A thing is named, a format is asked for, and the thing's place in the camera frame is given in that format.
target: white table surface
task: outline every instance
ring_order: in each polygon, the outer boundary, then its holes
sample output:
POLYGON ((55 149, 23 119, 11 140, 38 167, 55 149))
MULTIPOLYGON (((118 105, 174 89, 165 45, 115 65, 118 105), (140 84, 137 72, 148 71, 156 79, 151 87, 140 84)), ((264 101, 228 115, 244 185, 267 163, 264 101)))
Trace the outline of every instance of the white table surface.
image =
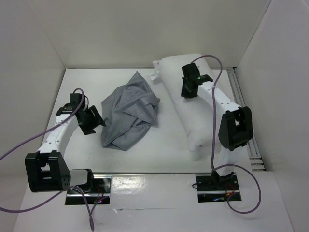
MULTIPOLYGON (((89 97, 90 105, 94 104, 100 112, 100 102, 117 86, 125 84, 135 71, 68 69, 48 127, 54 124, 57 109, 67 103, 69 93, 75 88, 81 87, 89 97)), ((147 79, 153 70, 138 71, 147 79)), ((232 98, 226 72, 220 84, 232 98)), ((163 84, 151 85, 151 88, 162 100, 159 127, 152 127, 127 152, 102 148, 101 128, 89 136, 76 130, 65 154, 68 167, 91 168, 94 172, 106 173, 209 172, 210 157, 207 153, 188 152, 183 126, 163 84)), ((238 164, 250 168, 246 152, 238 164)), ((113 176, 110 205, 99 205, 95 210, 96 231, 293 231, 273 173, 254 174, 260 182, 263 196, 261 206, 250 215, 236 214, 226 203, 197 203, 197 192, 191 186, 195 182, 194 174, 113 176)), ((238 172, 238 178, 242 201, 232 204, 238 210, 248 210, 257 202, 257 188, 244 172, 238 172)), ((28 187, 21 208, 37 205, 53 194, 31 193, 28 187)), ((14 232, 90 231, 85 206, 65 206, 64 202, 65 193, 39 209, 19 214, 14 232)))

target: crumpled cloth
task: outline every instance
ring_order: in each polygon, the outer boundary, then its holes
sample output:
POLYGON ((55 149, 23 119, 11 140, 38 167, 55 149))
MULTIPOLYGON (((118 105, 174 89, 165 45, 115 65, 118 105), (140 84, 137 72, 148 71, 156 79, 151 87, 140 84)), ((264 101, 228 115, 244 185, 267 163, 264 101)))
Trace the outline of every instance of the crumpled cloth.
POLYGON ((102 101, 103 147, 127 151, 150 129, 158 125, 157 112, 160 99, 146 80, 136 72, 130 81, 119 86, 102 101))

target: white pillow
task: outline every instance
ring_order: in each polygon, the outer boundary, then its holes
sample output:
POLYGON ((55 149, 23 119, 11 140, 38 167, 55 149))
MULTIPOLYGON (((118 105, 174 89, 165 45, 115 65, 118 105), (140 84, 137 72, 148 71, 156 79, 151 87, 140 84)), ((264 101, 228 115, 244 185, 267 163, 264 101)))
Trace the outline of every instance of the white pillow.
MULTIPOLYGON (((180 55, 153 62, 155 74, 161 77, 183 123, 188 138, 189 151, 191 152, 212 144, 212 107, 200 97, 185 99, 181 96, 182 66, 191 63, 199 56, 201 54, 180 55)), ((214 76, 204 58, 197 60, 195 64, 201 75, 208 74, 215 80, 216 76, 214 76)))

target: red wire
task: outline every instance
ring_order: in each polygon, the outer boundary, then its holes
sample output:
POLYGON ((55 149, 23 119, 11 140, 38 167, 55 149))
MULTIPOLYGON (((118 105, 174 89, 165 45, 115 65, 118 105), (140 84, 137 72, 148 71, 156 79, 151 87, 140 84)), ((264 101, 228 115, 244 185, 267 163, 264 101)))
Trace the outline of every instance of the red wire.
POLYGON ((96 188, 98 189, 98 196, 97 196, 97 200, 98 200, 98 197, 100 195, 100 188, 98 186, 96 186, 96 188))
POLYGON ((232 193, 234 193, 234 192, 235 192, 235 188, 234 188, 234 186, 232 186, 230 183, 228 183, 228 185, 232 188, 232 190, 233 190, 233 192, 232 192, 232 193))
POLYGON ((226 195, 227 195, 227 196, 232 195, 233 193, 235 193, 235 188, 234 188, 234 186, 231 185, 230 183, 228 183, 228 185, 232 188, 233 192, 227 193, 227 186, 226 186, 226 195))

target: black bracket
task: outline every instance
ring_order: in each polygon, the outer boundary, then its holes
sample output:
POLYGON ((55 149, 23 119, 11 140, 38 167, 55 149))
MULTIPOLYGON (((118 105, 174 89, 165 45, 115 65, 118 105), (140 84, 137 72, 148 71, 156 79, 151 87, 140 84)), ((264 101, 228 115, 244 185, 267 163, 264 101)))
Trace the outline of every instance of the black bracket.
MULTIPOLYGON (((56 115, 71 114, 77 108, 81 100, 82 95, 80 93, 70 94, 70 102, 61 107, 56 115)), ((99 125, 106 126, 94 105, 85 109, 85 100, 75 115, 77 117, 78 125, 82 129, 84 135, 96 133, 94 128, 99 125)))
POLYGON ((239 190, 238 181, 234 172, 225 176, 219 176, 216 171, 211 175, 196 176, 197 191, 224 191, 228 183, 233 183, 235 190, 239 190))
POLYGON ((29 153, 25 165, 32 192, 65 191, 70 188, 71 174, 60 152, 29 153), (49 164, 48 171, 41 169, 46 164, 49 164))
POLYGON ((248 106, 222 115, 219 140, 223 147, 233 151, 245 146, 253 138, 252 114, 248 106))
POLYGON ((208 75, 201 76, 195 63, 187 64, 182 67, 183 70, 183 87, 182 97, 197 97, 198 86, 207 81, 213 81, 208 75))

